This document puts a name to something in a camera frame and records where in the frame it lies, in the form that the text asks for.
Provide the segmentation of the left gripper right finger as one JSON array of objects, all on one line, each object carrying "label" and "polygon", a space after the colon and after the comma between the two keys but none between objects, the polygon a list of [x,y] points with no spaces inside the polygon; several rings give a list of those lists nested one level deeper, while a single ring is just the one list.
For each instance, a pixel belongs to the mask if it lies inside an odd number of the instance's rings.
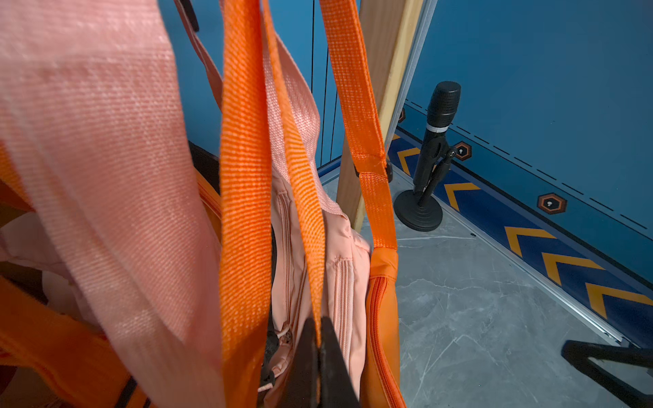
[{"label": "left gripper right finger", "polygon": [[320,400],[323,408],[360,408],[331,319],[321,318]]}]

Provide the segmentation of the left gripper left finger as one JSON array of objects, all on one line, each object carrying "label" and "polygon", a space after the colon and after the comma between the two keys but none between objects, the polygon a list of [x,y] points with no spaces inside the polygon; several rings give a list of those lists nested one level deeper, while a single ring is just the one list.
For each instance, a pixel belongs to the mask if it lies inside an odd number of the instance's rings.
[{"label": "left gripper left finger", "polygon": [[316,323],[309,318],[304,323],[287,382],[278,403],[279,408],[317,408],[319,360]]}]

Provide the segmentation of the pink rectangular waist bag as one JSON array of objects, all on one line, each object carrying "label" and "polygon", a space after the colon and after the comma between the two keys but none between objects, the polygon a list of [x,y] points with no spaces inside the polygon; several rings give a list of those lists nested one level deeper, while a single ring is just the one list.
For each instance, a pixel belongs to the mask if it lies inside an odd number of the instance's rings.
[{"label": "pink rectangular waist bag", "polygon": [[240,70],[253,74],[247,93],[267,111],[231,117],[233,130],[253,125],[251,142],[228,146],[227,171],[203,149],[190,149],[209,220],[223,247],[223,370],[229,407],[278,407],[304,323],[331,319],[357,397],[366,358],[370,249],[325,193],[316,173],[320,119],[299,68],[263,26],[236,26],[263,49]]}]

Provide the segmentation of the orange crescent sling bag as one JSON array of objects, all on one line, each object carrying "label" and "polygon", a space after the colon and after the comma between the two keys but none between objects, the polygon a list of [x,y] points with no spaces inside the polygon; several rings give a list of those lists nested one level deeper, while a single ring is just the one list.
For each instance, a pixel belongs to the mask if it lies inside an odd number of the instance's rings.
[{"label": "orange crescent sling bag", "polygon": [[312,93],[265,1],[224,1],[224,65],[178,12],[221,110],[191,158],[155,1],[1,4],[1,364],[74,407],[403,407],[384,136],[356,3],[321,13],[372,242],[319,180]]}]

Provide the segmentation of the pink crescent sling bag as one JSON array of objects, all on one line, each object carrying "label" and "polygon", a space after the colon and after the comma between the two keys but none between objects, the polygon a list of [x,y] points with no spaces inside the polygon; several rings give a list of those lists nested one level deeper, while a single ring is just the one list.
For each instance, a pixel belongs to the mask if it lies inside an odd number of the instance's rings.
[{"label": "pink crescent sling bag", "polygon": [[222,407],[221,246],[155,1],[1,4],[1,258],[61,275],[93,325],[1,283],[1,362],[76,407]]}]

